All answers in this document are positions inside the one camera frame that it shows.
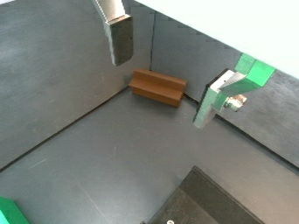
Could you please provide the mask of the green taped gripper right finger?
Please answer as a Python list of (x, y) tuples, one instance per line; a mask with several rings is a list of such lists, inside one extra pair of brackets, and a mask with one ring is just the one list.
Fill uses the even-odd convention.
[(206, 87), (194, 125), (202, 129), (223, 109), (238, 111), (247, 97), (243, 95), (262, 88), (276, 69), (242, 53), (234, 70), (226, 69)]

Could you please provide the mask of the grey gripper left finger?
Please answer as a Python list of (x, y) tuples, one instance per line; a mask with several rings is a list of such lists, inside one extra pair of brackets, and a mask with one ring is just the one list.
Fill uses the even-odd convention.
[(133, 19), (121, 0), (92, 0), (103, 20), (112, 64), (120, 66), (133, 56)]

